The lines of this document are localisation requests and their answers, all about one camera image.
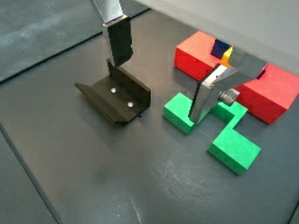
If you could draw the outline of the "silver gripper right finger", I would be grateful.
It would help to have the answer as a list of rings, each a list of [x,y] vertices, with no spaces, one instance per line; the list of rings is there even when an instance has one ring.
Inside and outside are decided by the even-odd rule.
[[[219,102],[231,106],[239,97],[235,87],[251,80],[237,68],[217,64],[197,84],[188,114],[191,121],[199,123]]]

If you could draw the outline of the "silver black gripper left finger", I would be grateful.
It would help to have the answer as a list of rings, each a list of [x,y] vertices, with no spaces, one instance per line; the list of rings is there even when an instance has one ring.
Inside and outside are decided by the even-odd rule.
[[[129,16],[122,12],[118,0],[89,0],[102,18],[102,33],[109,46],[114,67],[121,66],[132,57],[132,36]]]

